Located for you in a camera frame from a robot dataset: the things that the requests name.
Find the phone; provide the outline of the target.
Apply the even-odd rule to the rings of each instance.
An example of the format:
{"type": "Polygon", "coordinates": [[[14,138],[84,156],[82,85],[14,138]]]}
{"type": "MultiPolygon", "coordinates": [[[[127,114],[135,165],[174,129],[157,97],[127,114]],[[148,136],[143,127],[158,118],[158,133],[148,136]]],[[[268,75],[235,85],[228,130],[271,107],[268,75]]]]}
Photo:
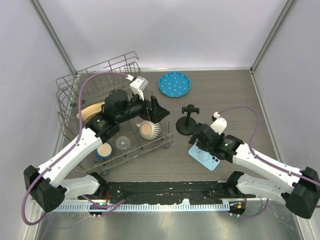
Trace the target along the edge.
{"type": "Polygon", "coordinates": [[[188,150],[188,154],[210,171],[214,171],[220,163],[220,160],[216,156],[210,155],[207,151],[198,148],[196,144],[188,150]]]}

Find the black phone stand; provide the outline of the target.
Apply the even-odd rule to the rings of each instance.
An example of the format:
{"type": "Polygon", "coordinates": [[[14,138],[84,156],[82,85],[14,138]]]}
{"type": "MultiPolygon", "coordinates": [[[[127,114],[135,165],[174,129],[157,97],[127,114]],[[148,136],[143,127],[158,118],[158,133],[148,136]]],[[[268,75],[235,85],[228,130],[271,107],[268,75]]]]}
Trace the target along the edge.
{"type": "Polygon", "coordinates": [[[196,113],[197,115],[200,113],[200,109],[198,107],[194,107],[193,104],[188,104],[185,107],[181,108],[181,112],[187,113],[186,116],[179,118],[176,122],[176,130],[184,136],[190,136],[193,134],[197,123],[191,117],[192,113],[196,113]]]}

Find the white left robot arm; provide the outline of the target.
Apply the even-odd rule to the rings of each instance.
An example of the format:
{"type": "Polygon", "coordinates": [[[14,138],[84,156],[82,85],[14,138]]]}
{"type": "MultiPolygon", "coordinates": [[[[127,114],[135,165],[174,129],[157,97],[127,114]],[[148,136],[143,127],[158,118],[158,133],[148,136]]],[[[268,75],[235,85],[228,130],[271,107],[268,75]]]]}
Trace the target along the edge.
{"type": "Polygon", "coordinates": [[[72,142],[39,167],[29,165],[23,171],[27,194],[46,213],[55,210],[66,197],[91,195],[97,200],[102,199],[107,188],[97,173],[74,178],[70,185],[65,177],[87,155],[117,134],[122,123],[140,117],[157,124],[169,115],[170,111],[160,106],[154,95],[150,99],[141,99],[138,94],[128,98],[125,90],[112,90],[100,111],[80,128],[72,142]]]}

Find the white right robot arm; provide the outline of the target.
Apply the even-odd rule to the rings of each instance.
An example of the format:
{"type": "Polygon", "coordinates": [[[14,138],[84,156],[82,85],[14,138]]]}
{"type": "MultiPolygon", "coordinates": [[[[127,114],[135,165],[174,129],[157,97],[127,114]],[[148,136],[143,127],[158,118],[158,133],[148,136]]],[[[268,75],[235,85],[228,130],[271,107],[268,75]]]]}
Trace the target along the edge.
{"type": "Polygon", "coordinates": [[[299,169],[263,155],[241,139],[225,135],[221,125],[198,123],[190,137],[189,152],[202,165],[227,161],[245,167],[263,179],[242,172],[228,178],[226,193],[233,198],[256,195],[277,201],[293,214],[310,219],[320,200],[320,178],[311,167],[299,169]]]}

